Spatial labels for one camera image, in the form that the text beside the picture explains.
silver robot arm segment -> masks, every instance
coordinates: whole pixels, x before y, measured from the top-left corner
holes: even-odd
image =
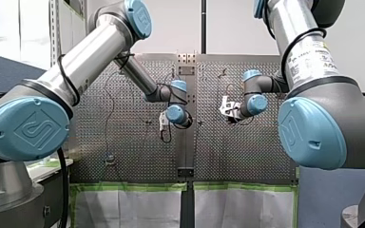
[[[81,43],[40,78],[24,80],[0,97],[0,159],[33,161],[55,152],[67,138],[72,107],[80,95],[151,29],[140,0],[98,9],[90,20],[90,34]]]
[[[324,41],[323,28],[335,22],[344,1],[264,3],[256,6],[256,13],[263,14],[275,34],[281,73],[290,88],[279,110],[286,153],[307,167],[365,168],[365,94],[355,80],[340,73]]]

metal frame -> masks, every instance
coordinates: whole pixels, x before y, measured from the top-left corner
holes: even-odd
[[[269,183],[269,184],[297,184],[297,177],[296,177],[296,165],[294,162],[292,162],[283,152],[283,149],[281,148],[280,144],[279,144],[279,136],[278,136],[278,123],[276,122],[276,117],[274,115],[278,114],[278,107],[279,104],[275,103],[274,105],[271,106],[270,110],[266,111],[266,113],[271,113],[273,112],[273,114],[270,114],[272,116],[263,116],[261,115],[261,117],[259,119],[256,119],[255,124],[253,125],[249,125],[249,126],[237,126],[237,128],[233,128],[231,125],[228,125],[227,123],[223,123],[223,122],[219,122],[217,123],[217,125],[215,126],[211,126],[211,128],[208,128],[208,133],[206,132],[202,132],[202,124],[203,124],[203,112],[201,112],[199,115],[199,113],[197,113],[198,110],[202,109],[203,104],[207,103],[207,102],[213,102],[215,104],[212,104],[215,106],[215,110],[209,110],[209,112],[215,112],[212,115],[216,114],[219,115],[218,110],[218,102],[221,102],[221,100],[209,100],[209,101],[204,101],[203,99],[213,99],[213,98],[203,98],[203,94],[201,94],[201,91],[198,91],[197,89],[203,89],[200,88],[200,85],[202,86],[215,86],[215,84],[212,85],[212,82],[202,82],[201,81],[201,74],[203,74],[203,71],[206,69],[200,69],[200,67],[202,67],[203,65],[210,65],[210,66],[228,66],[228,67],[232,67],[232,70],[234,71],[234,75],[231,75],[230,78],[227,78],[225,81],[226,83],[230,83],[230,84],[234,84],[237,86],[240,86],[240,76],[242,74],[242,71],[245,71],[246,69],[248,69],[248,67],[263,67],[264,70],[267,71],[267,73],[274,73],[274,70],[278,70],[279,69],[279,57],[278,56],[245,56],[245,55],[198,55],[198,54],[137,54],[136,58],[143,62],[144,65],[146,65],[146,67],[149,67],[149,70],[151,72],[151,76],[157,80],[158,82],[162,82],[162,79],[164,78],[164,75],[156,75],[156,74],[162,74],[165,72],[168,72],[168,69],[164,69],[162,67],[170,67],[173,66],[172,68],[174,68],[174,72],[175,73],[179,73],[179,68],[180,67],[193,67],[194,70],[194,74],[191,73],[186,73],[187,71],[185,70],[185,74],[180,75],[182,80],[187,81],[187,85],[188,85],[188,91],[187,91],[187,101],[188,101],[188,105],[187,105],[187,111],[191,113],[191,115],[193,116],[194,119],[194,123],[193,125],[187,129],[187,130],[177,130],[177,129],[173,129],[173,149],[172,151],[174,151],[176,153],[176,160],[174,161],[175,163],[175,167],[176,170],[174,171],[175,173],[175,177],[171,178],[171,179],[163,179],[161,177],[156,178],[150,178],[148,180],[134,180],[134,178],[132,178],[132,176],[128,176],[128,175],[132,175],[129,172],[126,172],[126,179],[123,179],[123,181],[137,181],[137,182],[164,182],[164,181],[183,181],[183,182],[188,182],[190,183],[191,181],[244,181],[244,182],[259,182],[259,183]],[[105,70],[106,75],[109,75],[108,73],[114,73],[114,71],[117,70],[117,67],[115,66],[109,66],[107,70]],[[213,71],[210,72],[212,75],[218,72],[215,72],[214,69],[212,69]],[[105,78],[102,78],[95,83],[96,85],[93,85],[92,88],[88,91],[87,96],[90,96],[90,98],[88,98],[85,102],[82,102],[81,105],[78,107],[79,110],[81,110],[80,108],[82,108],[84,111],[89,110],[91,108],[95,109],[94,111],[97,111],[97,108],[105,108],[105,107],[100,107],[97,106],[96,104],[90,104],[90,103],[97,103],[96,100],[97,99],[105,99],[103,98],[103,83],[105,81]],[[112,88],[114,91],[117,90],[121,90],[123,89],[124,85],[117,85],[117,82],[111,82],[108,86],[110,88]],[[155,108],[155,109],[151,109],[152,111],[156,111],[157,107],[161,107],[161,109],[157,110],[159,113],[162,112],[162,108],[163,108],[163,104],[145,104],[142,101],[142,97],[139,95],[140,92],[138,90],[137,87],[134,88],[135,92],[134,92],[134,96],[135,96],[135,103],[137,103],[137,101],[139,101],[140,104],[135,104],[135,105],[140,105],[136,106],[136,107],[132,107],[132,106],[128,106],[128,104],[130,104],[132,102],[129,101],[128,94],[129,91],[125,90],[125,93],[127,94],[123,94],[117,91],[117,95],[115,97],[115,99],[117,99],[117,103],[119,103],[120,105],[124,104],[124,106],[119,106],[119,108],[121,108],[120,110],[116,110],[116,113],[114,115],[111,116],[111,121],[116,121],[116,120],[123,120],[125,119],[125,122],[129,125],[132,126],[134,124],[140,124],[137,122],[134,122],[132,119],[130,119],[130,117],[128,115],[130,115],[131,113],[140,113],[143,112],[142,115],[144,115],[144,110],[142,109],[142,105],[146,106],[146,108]],[[212,91],[212,89],[218,89],[215,87],[211,87],[209,91]],[[275,99],[275,95],[268,95],[270,99]],[[76,110],[76,115],[75,115],[75,123],[78,123],[81,121],[81,123],[88,123],[88,122],[83,122],[83,120],[78,119],[81,118],[80,115],[78,115],[78,110]],[[156,126],[157,127],[157,118],[151,117],[151,120],[154,121],[154,123],[152,123],[152,127]],[[91,122],[95,122],[96,124],[94,125],[87,125],[87,126],[82,126],[84,129],[83,131],[85,133],[83,134],[89,134],[88,131],[90,129],[86,129],[86,127],[92,127],[91,131],[95,132],[98,131],[100,132],[101,129],[96,129],[95,127],[99,127],[99,123],[102,123],[103,121],[99,118],[99,119],[94,119],[92,118],[90,120]],[[117,129],[117,127],[125,127],[125,125],[112,125],[111,127],[114,127],[114,129],[110,129],[111,132],[116,132],[116,134],[118,134],[117,132],[119,131]],[[69,152],[70,152],[70,156],[76,160],[76,163],[79,159],[81,159],[80,156],[80,151],[81,149],[85,149],[84,153],[86,154],[86,147],[89,147],[90,149],[95,149],[95,148],[99,148],[99,147],[103,147],[102,145],[97,144],[98,142],[90,142],[90,143],[96,143],[97,145],[95,145],[96,147],[92,146],[92,145],[88,145],[86,143],[84,143],[84,146],[80,146],[77,143],[77,127],[80,127],[80,125],[78,126],[76,124],[76,127],[72,127],[71,129],[71,137],[69,140]],[[259,134],[259,132],[262,134],[262,129],[266,129],[265,133],[263,134],[267,134],[267,135],[258,135],[257,137],[261,137],[261,139],[264,139],[264,143],[258,145],[254,145],[252,143],[248,144],[248,139],[255,137],[257,134]],[[223,154],[223,156],[219,156],[217,161],[218,162],[226,162],[225,165],[228,165],[229,167],[231,165],[234,166],[233,163],[231,163],[231,161],[226,161],[224,157],[225,155],[231,154],[231,155],[235,155],[237,156],[234,159],[237,160],[246,160],[248,159],[249,155],[246,154],[246,148],[240,147],[240,146],[236,146],[234,144],[234,148],[238,149],[239,151],[228,151],[231,147],[229,147],[231,145],[231,143],[234,143],[235,139],[231,139],[231,138],[237,138],[238,141],[240,142],[245,142],[244,146],[249,145],[249,148],[252,148],[253,150],[259,150],[259,151],[255,151],[258,153],[254,153],[254,156],[266,156],[265,158],[268,158],[266,161],[262,160],[261,163],[264,163],[264,166],[257,166],[257,163],[259,163],[259,161],[255,161],[255,160],[248,160],[242,163],[242,165],[240,166],[242,168],[242,170],[240,171],[240,168],[236,168],[236,169],[231,169],[231,170],[227,170],[227,173],[220,173],[220,172],[226,172],[223,171],[225,169],[213,169],[213,168],[204,168],[204,169],[199,169],[199,170],[194,170],[197,167],[200,167],[198,165],[202,165],[201,163],[197,163],[198,162],[198,157],[202,156],[202,160],[206,160],[206,157],[204,156],[208,156],[206,155],[206,151],[203,151],[204,147],[201,147],[200,150],[198,148],[198,145],[201,144],[201,142],[198,141],[206,141],[206,137],[203,137],[203,134],[213,134],[212,132],[214,131],[224,131],[224,129],[227,129],[227,132],[230,133],[221,133],[221,137],[224,138],[224,142],[226,144],[222,144],[222,147],[216,147],[217,153],[219,154]],[[137,131],[143,131],[144,129],[141,127],[136,128]],[[123,132],[123,134],[135,134],[132,131],[129,131],[130,133],[127,133],[128,131],[123,131],[121,130],[121,132]],[[111,137],[116,137],[116,135],[111,135],[113,133],[109,133],[110,135],[108,136],[109,138]],[[133,138],[133,137],[137,137],[137,135],[124,135],[124,137],[126,139],[128,138]],[[141,148],[140,150],[142,151],[141,153],[154,153],[154,151],[151,151],[150,147],[156,147],[160,149],[163,146],[161,144],[158,144],[158,142],[150,142],[150,143],[155,143],[155,144],[147,144],[146,148]],[[122,152],[124,151],[125,153],[131,153],[131,152],[127,152],[130,151],[132,147],[130,147],[131,145],[128,145],[128,143],[125,144],[125,142],[122,142],[122,144],[120,145],[113,145],[115,147],[113,147],[112,149],[116,148],[118,150],[118,152]],[[102,149],[98,149],[96,152],[96,160],[99,157],[100,153],[104,153],[104,151],[100,152]],[[162,163],[162,159],[163,158],[158,158],[158,162]],[[271,163],[274,167],[273,168],[268,168],[268,163]],[[84,167],[85,169],[88,168],[87,165],[99,165],[98,161],[89,161],[88,163],[85,162]],[[139,170],[140,168],[142,168],[139,163],[133,163],[133,164],[128,164],[130,165],[138,165],[136,166],[136,170]],[[219,176],[213,175],[213,174],[209,174],[212,172],[216,172],[218,173]],[[79,178],[74,178],[74,181],[81,181],[81,179]],[[98,180],[97,178],[92,178],[92,179],[87,179],[88,181],[101,181]],[[117,180],[114,176],[109,177],[109,179],[107,179],[106,181],[119,181]]]
[[[169,151],[170,152],[174,152],[175,153],[175,158],[176,160],[174,161],[175,166],[174,166],[174,178],[172,179],[163,179],[162,177],[158,177],[157,179],[153,179],[153,178],[148,178],[146,180],[126,180],[126,179],[122,179],[122,180],[118,180],[117,177],[115,176],[108,176],[103,178],[102,180],[93,178],[92,180],[89,180],[91,182],[97,182],[97,181],[132,181],[132,182],[186,182],[187,183],[187,190],[182,192],[182,209],[181,209],[181,227],[185,228],[185,227],[194,227],[195,226],[195,192],[194,192],[194,188],[193,188],[193,182],[194,181],[247,181],[247,182],[257,182],[257,183],[269,183],[269,184],[298,184],[298,179],[296,177],[296,165],[294,162],[292,162],[289,158],[285,157],[285,154],[281,148],[281,146],[279,145],[278,141],[278,131],[276,130],[275,133],[273,133],[273,135],[271,135],[272,137],[274,137],[275,139],[273,139],[272,141],[264,141],[264,143],[261,146],[269,146],[269,143],[272,143],[273,145],[271,145],[271,148],[269,150],[264,150],[262,153],[269,153],[268,151],[271,151],[273,153],[267,155],[268,159],[274,158],[274,156],[278,153],[280,158],[283,158],[285,161],[285,165],[283,166],[283,170],[282,169],[273,169],[276,170],[277,172],[283,171],[284,175],[283,176],[264,176],[264,177],[273,177],[272,179],[267,179],[267,178],[263,178],[263,179],[254,179],[252,178],[253,176],[251,176],[251,174],[248,174],[246,172],[252,172],[252,173],[259,173],[262,172],[261,169],[258,169],[256,166],[255,169],[246,169],[246,170],[242,170],[240,172],[240,170],[237,170],[238,175],[237,176],[221,176],[221,177],[230,177],[230,179],[212,179],[212,177],[207,176],[209,179],[202,179],[201,177],[204,177],[203,175],[203,170],[202,170],[202,176],[197,176],[197,170],[196,170],[196,166],[198,167],[197,162],[197,158],[198,155],[201,153],[203,154],[205,151],[200,151],[198,148],[199,142],[201,140],[204,140],[204,138],[201,138],[202,134],[201,132],[201,127],[203,125],[203,119],[198,119],[201,115],[201,113],[198,113],[198,111],[201,111],[202,109],[202,105],[203,102],[206,102],[203,100],[203,97],[200,97],[201,91],[200,89],[202,89],[202,86],[204,85],[204,83],[201,81],[202,80],[202,76],[203,76],[203,71],[206,70],[207,66],[204,65],[210,65],[210,66],[217,66],[217,65],[221,65],[223,67],[228,66],[228,67],[236,67],[239,66],[240,70],[245,70],[246,67],[250,67],[250,66],[262,66],[263,69],[267,69],[267,71],[269,73],[273,72],[274,70],[279,69],[279,57],[278,56],[245,56],[245,55],[198,55],[198,54],[136,54],[136,58],[142,62],[144,64],[144,67],[146,67],[146,69],[148,69],[150,76],[152,76],[155,80],[157,80],[158,82],[163,82],[164,79],[164,75],[158,75],[159,72],[168,72],[167,70],[164,70],[163,67],[169,67],[170,64],[169,63],[174,63],[172,66],[174,68],[174,72],[175,73],[179,73],[179,69],[180,67],[193,67],[194,68],[194,74],[190,73],[188,70],[181,70],[181,72],[185,72],[184,74],[179,75],[181,77],[182,80],[185,80],[187,82],[187,87],[188,87],[188,91],[187,91],[187,101],[188,101],[188,105],[186,106],[186,110],[188,112],[191,113],[191,115],[193,116],[193,120],[194,123],[193,125],[187,129],[187,130],[173,130],[173,143],[171,145],[171,147],[169,147]],[[103,83],[106,80],[107,75],[109,75],[109,73],[114,73],[114,70],[117,70],[117,67],[115,66],[109,66],[107,68],[107,70],[105,70],[104,74],[99,77],[99,79],[91,86],[91,88],[87,91],[86,96],[90,96],[90,98],[88,97],[84,97],[82,98],[82,102],[81,105],[78,106],[79,108],[92,108],[91,114],[93,113],[97,113],[95,115],[100,115],[99,113],[105,112],[106,111],[99,111],[97,112],[97,107],[95,105],[97,105],[96,103],[99,103],[103,98],[103,94],[104,92],[102,91],[103,88]],[[230,79],[233,79],[233,81],[231,81],[231,83],[235,83],[238,86],[240,85],[240,75],[242,74],[242,72],[240,72],[240,70],[237,70],[236,68],[233,70],[235,71],[235,75],[231,75],[233,76]],[[218,71],[211,71],[212,74],[217,74]],[[114,77],[120,77],[123,76],[121,74],[116,74],[116,76]],[[129,123],[130,122],[130,113],[131,113],[131,108],[136,110],[136,112],[141,112],[142,107],[140,105],[142,104],[136,104],[135,107],[131,107],[128,105],[128,103],[130,103],[130,101],[128,101],[128,94],[129,91],[125,90],[125,93],[128,94],[121,94],[119,93],[119,90],[124,89],[123,86],[124,83],[122,81],[118,81],[121,82],[120,85],[117,84],[113,84],[116,82],[112,82],[108,87],[112,88],[111,91],[113,91],[114,94],[117,94],[117,102],[118,103],[124,103],[123,107],[120,108],[124,108],[125,110],[123,110],[123,112],[118,113],[119,115],[112,115],[112,119],[122,119],[125,118],[125,122]],[[140,96],[138,96],[138,94],[140,94],[138,88],[135,86],[135,94],[137,94],[137,96],[135,97],[135,102],[137,101],[136,99],[141,99]],[[274,98],[274,95],[268,95],[268,98]],[[161,107],[161,105],[159,106],[158,104],[145,104],[145,105],[157,105],[157,107]],[[278,113],[278,109],[276,105],[272,105],[271,108],[273,108],[273,110],[269,110],[269,111],[273,111],[275,114]],[[73,122],[76,124],[71,128],[71,137],[70,137],[70,141],[69,141],[69,155],[75,160],[75,165],[73,166],[72,169],[72,175],[73,177],[71,177],[72,181],[80,181],[77,178],[77,175],[79,175],[78,172],[80,172],[82,169],[88,169],[89,172],[100,172],[100,170],[102,168],[97,167],[95,165],[100,164],[100,161],[97,161],[97,159],[99,157],[89,157],[88,159],[86,159],[86,157],[84,157],[83,155],[81,155],[79,152],[81,151],[81,149],[85,149],[86,152],[86,146],[89,147],[90,149],[96,149],[97,151],[95,153],[98,153],[97,155],[99,155],[100,153],[104,153],[103,149],[100,149],[101,147],[103,147],[102,144],[98,144],[95,141],[93,142],[89,142],[89,143],[93,143],[93,145],[89,145],[84,143],[83,146],[79,145],[77,140],[78,140],[78,127],[80,127],[80,123],[86,123],[86,122],[80,122],[81,120],[78,118],[81,118],[80,116],[80,109],[75,111],[75,119],[73,120]],[[163,109],[157,109],[158,113],[160,114],[160,112],[163,111]],[[218,112],[218,106],[215,106],[215,114],[220,115]],[[88,131],[86,131],[89,128],[86,127],[92,127],[91,131],[92,134],[99,134],[97,132],[98,129],[100,129],[100,122],[101,121],[97,121],[96,119],[92,119],[92,123],[87,123],[87,125],[84,126],[84,134],[88,134]],[[157,123],[156,121],[153,123],[155,125],[155,128],[157,129]],[[256,129],[259,129],[260,127],[262,127],[263,125],[263,121],[259,121],[258,125],[249,125],[246,127],[254,127]],[[109,130],[108,133],[110,134],[109,137],[125,137],[130,138],[133,137],[131,135],[127,135],[129,133],[127,133],[128,131],[124,130],[124,134],[120,135],[117,134],[116,135],[111,135],[114,134],[114,132],[117,131],[123,131],[123,129],[125,129],[127,127],[127,125],[122,124],[122,125],[114,125],[112,124],[111,127],[113,127],[112,130]],[[232,128],[232,126],[229,126],[227,123],[224,124],[223,123],[223,127],[226,128],[230,128],[230,132],[231,131],[236,131],[236,128]],[[252,137],[252,135],[246,135],[245,132],[247,132],[245,129],[248,129],[244,126],[238,126],[239,128],[237,128],[237,131],[239,131],[240,133],[242,133],[241,138],[239,138],[239,141],[245,141],[246,137]],[[271,128],[277,128],[277,123],[273,123],[272,125],[268,124],[267,128],[271,129]],[[125,144],[123,143],[123,145],[116,145],[116,147],[112,147],[117,148],[117,153],[125,153],[124,159],[127,156],[132,156],[132,159],[130,159],[130,161],[134,161],[136,160],[136,156],[134,157],[133,153],[134,151],[128,147],[128,148],[123,148],[123,146],[129,146],[128,143]],[[153,153],[158,153],[157,151],[151,151],[150,150],[151,145],[146,145],[146,147],[140,147],[141,149],[141,153],[142,154],[153,154]],[[158,147],[158,145],[154,146],[157,150],[159,150],[160,147]],[[165,172],[170,172],[170,166],[168,166],[168,168],[164,169],[164,162],[162,161],[162,158],[157,157],[157,159],[159,160],[157,163],[152,163],[152,165],[154,165],[154,169],[163,169],[165,170]],[[78,166],[78,161],[82,161],[83,165],[79,165]],[[144,164],[140,164],[139,162],[133,162],[133,163],[129,163],[126,166],[130,166],[130,165],[135,165],[133,169],[128,169],[129,172],[142,172],[142,170],[140,171],[140,169],[142,168],[141,165],[144,166]],[[111,170],[113,172],[118,172],[117,169],[123,169],[123,167],[126,167],[125,164],[124,165],[115,165],[114,167],[111,167]]]
[[[59,0],[49,0],[49,18],[51,34],[51,66],[56,64],[61,55],[61,33],[59,25]]]

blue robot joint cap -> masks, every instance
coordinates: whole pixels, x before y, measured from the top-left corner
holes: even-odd
[[[257,77],[257,76],[261,76],[262,74],[260,73],[259,70],[257,69],[250,69],[247,70],[243,75],[242,75],[242,81],[246,82],[247,80],[253,78],[253,77]]]
[[[141,0],[125,0],[126,17],[141,39],[152,33],[152,19],[146,5]]]

industrial robot arm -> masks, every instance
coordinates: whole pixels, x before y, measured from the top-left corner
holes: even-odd
[[[227,121],[236,123],[259,115],[266,110],[268,100],[263,93],[286,93],[288,86],[280,77],[262,75],[256,69],[246,71],[242,76],[244,83],[244,102],[228,102],[225,95],[219,111],[226,116]]]
[[[89,21],[89,35],[37,80],[24,80],[0,94],[0,159],[33,161],[55,152],[66,140],[72,108],[108,64],[115,60],[150,102],[170,102],[170,122],[189,126],[182,81],[158,86],[129,53],[152,30],[141,0],[98,9]]]
[[[279,136],[286,153],[307,167],[365,168],[365,94],[340,73],[324,41],[344,1],[258,1],[281,56],[289,85],[279,110]]]

gray surface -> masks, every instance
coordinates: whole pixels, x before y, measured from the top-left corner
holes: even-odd
[[[144,61],[143,65],[158,83],[169,82],[175,70],[174,61]],[[115,101],[112,114],[110,97]],[[159,115],[165,109],[165,103],[146,103],[142,92],[111,64],[82,96],[75,112],[79,149],[71,181],[177,181],[174,127],[170,144],[160,139]],[[106,153],[114,156],[114,165],[105,165]]]
[[[342,210],[363,197],[365,170],[301,167],[299,187],[298,228],[337,228]]]
[[[23,201],[8,204],[5,209],[0,208],[0,227],[43,228],[43,191],[43,186],[36,184],[30,195]]]
[[[8,91],[22,79],[36,79],[43,73],[43,69],[0,57],[0,91]]]
[[[182,79],[187,81],[188,88],[197,84],[196,91],[187,92],[187,108],[191,109],[194,120],[202,124],[193,125],[188,131],[179,130],[172,144],[164,144],[158,136],[158,118],[166,105],[145,103],[142,92],[119,75],[116,66],[110,65],[87,90],[76,111],[79,152],[75,155],[72,181],[176,181],[176,165],[179,168],[191,166],[196,154],[195,181],[296,183],[296,165],[279,142],[277,115],[281,100],[275,94],[268,95],[268,111],[247,126],[229,125],[218,111],[228,84],[234,85],[230,86],[232,98],[242,100],[242,74],[257,68],[273,75],[279,69],[279,58],[201,56],[193,59],[190,56],[179,62],[177,55],[171,54],[146,54],[137,58],[141,61],[144,58],[143,65],[150,76],[161,83],[171,79],[166,77],[175,66],[196,64],[198,77],[190,75]],[[225,68],[226,75],[218,79]],[[105,85],[110,95],[106,94]],[[115,99],[112,114],[110,96]],[[113,165],[103,162],[106,153],[114,156]]]
[[[226,92],[229,101],[243,102],[245,71],[258,69],[264,75],[274,75],[279,70],[279,58],[201,55],[197,63],[197,118],[202,124],[197,127],[195,180],[296,183],[296,165],[279,141],[278,110],[283,100],[267,94],[268,109],[248,125],[228,124],[219,112]]]

